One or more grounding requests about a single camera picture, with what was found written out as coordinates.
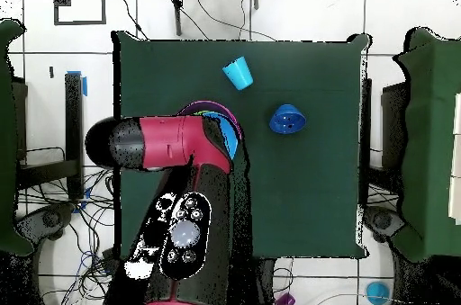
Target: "green tablecloth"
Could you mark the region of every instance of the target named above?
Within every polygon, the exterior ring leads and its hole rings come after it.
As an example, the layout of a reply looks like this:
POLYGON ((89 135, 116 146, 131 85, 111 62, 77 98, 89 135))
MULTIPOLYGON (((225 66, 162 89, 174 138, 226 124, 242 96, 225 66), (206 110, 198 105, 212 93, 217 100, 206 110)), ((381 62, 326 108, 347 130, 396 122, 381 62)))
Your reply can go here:
POLYGON ((24 28, 17 21, 0 20, 0 251, 27 256, 33 251, 32 244, 21 237, 14 228, 16 212, 16 113, 11 85, 12 69, 7 57, 11 40, 20 37, 24 28))
POLYGON ((405 257, 461 256, 461 226, 448 217, 455 96, 461 93, 461 41, 426 29, 410 31, 397 57, 411 87, 405 112, 402 215, 410 223, 393 238, 405 257))
MULTIPOLYGON (((123 116, 171 115, 192 101, 213 100, 237 117, 249 152, 255 256, 364 256, 355 238, 365 34, 347 43, 146 41, 120 31, 114 40, 123 116), (221 70, 240 56, 254 78, 243 91, 221 70), (307 117, 300 132, 269 129, 283 103, 307 117)), ((160 173, 122 172, 123 256, 159 179, 160 173)))

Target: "blue tape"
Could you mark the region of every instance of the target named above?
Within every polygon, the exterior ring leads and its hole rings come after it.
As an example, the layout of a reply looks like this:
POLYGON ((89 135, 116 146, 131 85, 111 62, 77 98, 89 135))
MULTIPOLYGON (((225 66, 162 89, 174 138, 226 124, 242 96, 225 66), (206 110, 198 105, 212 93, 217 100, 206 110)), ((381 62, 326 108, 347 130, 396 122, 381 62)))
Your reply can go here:
MULTIPOLYGON (((87 205, 86 202, 81 202, 81 203, 78 204, 78 207, 79 207, 80 209, 84 209, 84 208, 86 207, 86 205, 87 205)), ((79 212, 80 212, 79 209, 74 209, 74 210, 72 211, 73 214, 78 214, 79 212)))
POLYGON ((88 90, 86 89, 86 76, 82 79, 82 92, 84 96, 88 96, 88 90))

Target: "blue cup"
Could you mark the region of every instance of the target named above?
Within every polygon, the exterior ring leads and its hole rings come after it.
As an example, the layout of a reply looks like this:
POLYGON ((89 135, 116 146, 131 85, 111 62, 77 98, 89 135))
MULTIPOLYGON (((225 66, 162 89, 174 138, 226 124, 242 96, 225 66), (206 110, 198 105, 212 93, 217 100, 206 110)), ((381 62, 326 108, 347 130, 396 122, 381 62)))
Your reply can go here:
POLYGON ((222 70, 239 91, 253 84, 253 77, 244 57, 232 61, 222 70))
POLYGON ((291 134, 301 130, 306 123, 306 118, 293 105, 281 105, 269 122, 269 127, 275 133, 291 134))
POLYGON ((230 159, 234 159, 239 140, 237 139, 237 132, 233 129, 229 119, 222 114, 216 112, 204 112, 203 116, 213 117, 220 121, 220 128, 222 136, 224 137, 224 144, 229 153, 230 159))
POLYGON ((389 300, 389 288, 384 283, 374 282, 366 287, 366 296, 373 305, 383 305, 389 300))

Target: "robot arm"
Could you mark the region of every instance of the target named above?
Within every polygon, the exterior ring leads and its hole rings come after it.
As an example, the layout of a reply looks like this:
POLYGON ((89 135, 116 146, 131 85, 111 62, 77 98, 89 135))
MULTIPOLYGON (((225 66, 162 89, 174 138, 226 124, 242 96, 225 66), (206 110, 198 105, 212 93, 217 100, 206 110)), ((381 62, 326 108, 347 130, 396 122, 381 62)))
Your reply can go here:
POLYGON ((219 122, 203 116, 104 120, 88 132, 86 151, 100 166, 167 169, 105 305, 225 305, 231 159, 219 122), (162 283, 151 284, 153 276, 162 283))

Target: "black stand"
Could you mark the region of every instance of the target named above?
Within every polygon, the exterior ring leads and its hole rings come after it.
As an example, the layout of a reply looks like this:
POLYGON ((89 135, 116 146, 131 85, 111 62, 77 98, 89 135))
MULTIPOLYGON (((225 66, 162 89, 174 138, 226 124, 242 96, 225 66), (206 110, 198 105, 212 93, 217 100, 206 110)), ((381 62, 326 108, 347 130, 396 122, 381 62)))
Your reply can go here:
MULTIPOLYGON (((18 122, 18 159, 25 158, 25 96, 27 85, 15 79, 14 100, 18 122)), ((68 198, 83 198, 84 181, 82 91, 80 75, 65 75, 66 88, 66 160, 38 166, 20 166, 17 173, 18 190, 45 184, 61 178, 68 179, 68 198)))

